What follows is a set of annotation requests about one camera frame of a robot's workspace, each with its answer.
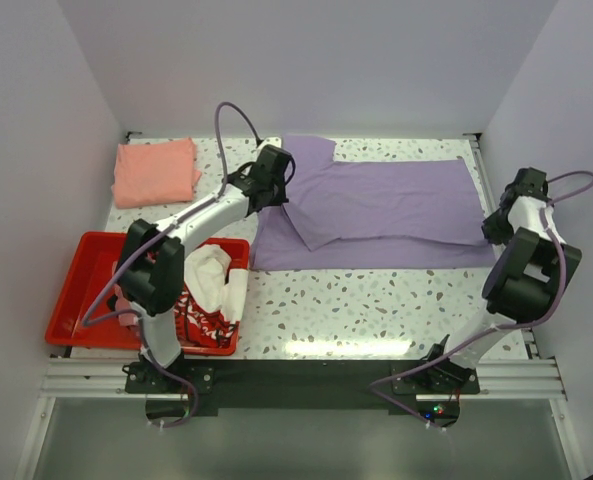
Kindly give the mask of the purple t shirt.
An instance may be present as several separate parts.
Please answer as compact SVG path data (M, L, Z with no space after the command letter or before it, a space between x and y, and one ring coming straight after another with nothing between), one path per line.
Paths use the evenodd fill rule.
M478 191L462 158L338 161L336 142L286 135L287 203L258 215L256 270L484 268Z

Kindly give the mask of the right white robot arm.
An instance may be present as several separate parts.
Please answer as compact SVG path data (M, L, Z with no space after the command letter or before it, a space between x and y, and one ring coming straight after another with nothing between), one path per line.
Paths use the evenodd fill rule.
M477 314L422 359L428 390L442 393L465 384L505 336L544 323L557 309L582 252L557 231L548 191L545 172L522 168L483 221L484 238L503 250L485 280Z

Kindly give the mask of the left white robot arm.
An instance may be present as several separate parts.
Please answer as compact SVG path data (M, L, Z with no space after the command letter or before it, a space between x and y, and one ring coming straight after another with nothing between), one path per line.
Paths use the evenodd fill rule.
M186 257L224 227L286 203L295 169L289 152L267 144L195 205L156 223L137 220L129 227L114 280L135 312L141 354L151 363L147 378L159 391L172 392L183 380L183 368L175 362L182 348L173 307L185 285Z

